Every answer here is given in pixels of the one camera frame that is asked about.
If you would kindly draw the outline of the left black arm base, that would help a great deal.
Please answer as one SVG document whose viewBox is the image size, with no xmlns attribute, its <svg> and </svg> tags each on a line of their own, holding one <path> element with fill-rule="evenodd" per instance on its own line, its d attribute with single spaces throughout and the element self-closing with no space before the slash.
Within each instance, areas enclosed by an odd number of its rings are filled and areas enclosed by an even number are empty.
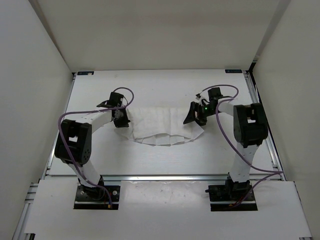
<svg viewBox="0 0 320 240">
<path fill-rule="evenodd" d="M 118 210 L 121 186 L 105 185 L 104 187 L 110 195 L 112 204 L 109 203 L 109 196 L 105 190 L 78 184 L 73 208 L 75 210 Z"/>
</svg>

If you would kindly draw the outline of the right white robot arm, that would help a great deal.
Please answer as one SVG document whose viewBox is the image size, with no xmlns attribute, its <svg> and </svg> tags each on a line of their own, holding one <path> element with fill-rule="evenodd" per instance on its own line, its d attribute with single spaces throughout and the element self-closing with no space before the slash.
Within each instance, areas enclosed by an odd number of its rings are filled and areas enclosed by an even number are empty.
<svg viewBox="0 0 320 240">
<path fill-rule="evenodd" d="M 227 96 L 221 93 L 220 85 L 206 88 L 208 99 L 203 98 L 201 93 L 196 95 L 196 100 L 190 103 L 190 107 L 183 124 L 192 122 L 199 126 L 207 124 L 207 118 L 215 116 L 218 127 L 227 143 L 235 151 L 235 157 L 228 180 L 230 184 L 225 186 L 224 193 L 230 200 L 238 199 L 243 188 L 240 184 L 247 185 L 250 182 L 250 170 L 254 169 L 262 173 L 270 173 L 270 170 L 261 169 L 253 166 L 254 156 L 268 137 L 267 117 L 262 104 L 250 103 L 240 104 L 236 102 L 239 94 L 237 87 L 235 95 Z M 236 145 L 226 135 L 219 119 L 219 114 L 225 113 L 233 117 L 233 136 Z"/>
</svg>

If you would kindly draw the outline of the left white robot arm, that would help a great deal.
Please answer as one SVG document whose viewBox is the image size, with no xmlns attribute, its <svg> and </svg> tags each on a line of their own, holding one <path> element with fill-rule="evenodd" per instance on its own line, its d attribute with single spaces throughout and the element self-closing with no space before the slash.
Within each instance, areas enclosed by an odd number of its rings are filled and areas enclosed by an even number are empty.
<svg viewBox="0 0 320 240">
<path fill-rule="evenodd" d="M 130 103 L 114 90 L 95 110 L 67 112 L 58 120 L 54 155 L 76 173 L 80 185 L 93 200 L 100 200 L 107 191 L 102 176 L 91 163 L 93 133 L 109 123 L 116 128 L 129 127 L 126 107 Z"/>
</svg>

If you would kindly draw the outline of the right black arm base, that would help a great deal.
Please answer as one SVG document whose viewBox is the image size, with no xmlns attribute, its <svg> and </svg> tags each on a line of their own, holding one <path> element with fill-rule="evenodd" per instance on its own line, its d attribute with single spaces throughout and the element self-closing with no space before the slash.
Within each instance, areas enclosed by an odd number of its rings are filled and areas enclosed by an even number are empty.
<svg viewBox="0 0 320 240">
<path fill-rule="evenodd" d="M 205 192 L 209 195 L 211 212 L 252 212 L 258 210 L 251 184 L 241 190 L 233 190 L 226 185 L 209 185 Z"/>
</svg>

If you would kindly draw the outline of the white pleated skirt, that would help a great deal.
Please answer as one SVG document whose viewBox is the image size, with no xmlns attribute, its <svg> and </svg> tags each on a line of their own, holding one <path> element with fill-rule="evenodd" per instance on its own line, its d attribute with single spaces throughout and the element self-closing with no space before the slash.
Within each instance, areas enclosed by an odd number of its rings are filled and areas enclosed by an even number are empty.
<svg viewBox="0 0 320 240">
<path fill-rule="evenodd" d="M 203 132 L 197 123 L 183 124 L 186 107 L 141 107 L 127 111 L 129 127 L 116 132 L 130 141 L 152 146 L 172 146 L 192 142 Z"/>
</svg>

